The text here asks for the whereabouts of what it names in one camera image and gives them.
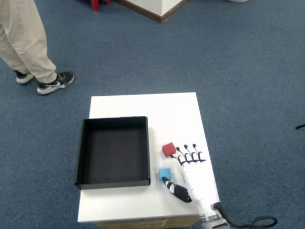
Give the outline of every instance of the open black box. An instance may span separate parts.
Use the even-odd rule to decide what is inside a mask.
[[[80,189],[150,185],[147,117],[85,119],[75,185]]]

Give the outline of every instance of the shoe sole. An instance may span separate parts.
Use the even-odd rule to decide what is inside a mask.
[[[47,89],[45,89],[45,90],[42,90],[42,89],[40,89],[39,87],[37,88],[37,92],[39,93],[39,94],[49,94],[49,93],[51,93],[51,92],[55,92],[56,90],[58,90],[58,89],[63,89],[63,88],[65,88],[65,87],[67,87],[67,86],[69,86],[73,81],[74,81],[74,77],[75,75],[73,75],[73,77],[72,77],[72,79],[69,81],[69,82],[67,82],[67,83],[64,83],[64,84],[62,84],[62,85],[60,85],[60,86],[58,86],[58,87],[48,87]]]
[[[32,74],[28,74],[27,77],[20,79],[18,77],[16,77],[16,82],[20,83],[20,84],[26,84],[28,83],[31,79],[33,79],[33,75]]]

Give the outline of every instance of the blue carpet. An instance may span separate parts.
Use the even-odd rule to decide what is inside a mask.
[[[197,92],[231,219],[304,228],[304,0],[192,0],[164,24],[115,3],[36,2],[49,57],[76,80],[40,96],[0,61],[0,228],[95,229],[77,223],[73,184],[91,96],[176,92]]]

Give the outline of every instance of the white table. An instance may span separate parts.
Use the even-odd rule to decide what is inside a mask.
[[[90,118],[123,116],[148,117],[151,185],[81,190],[78,222],[198,215],[194,203],[171,195],[158,178],[159,168],[170,168],[172,180],[184,186],[179,163],[162,153],[162,146],[169,142],[180,147],[196,143],[210,165],[209,176],[214,176],[196,93],[91,98]],[[215,196],[215,202],[219,201],[218,193]]]

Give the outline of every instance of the beige pants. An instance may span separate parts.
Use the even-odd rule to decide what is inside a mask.
[[[56,79],[34,0],[0,0],[0,57],[11,69],[30,72],[42,83]]]

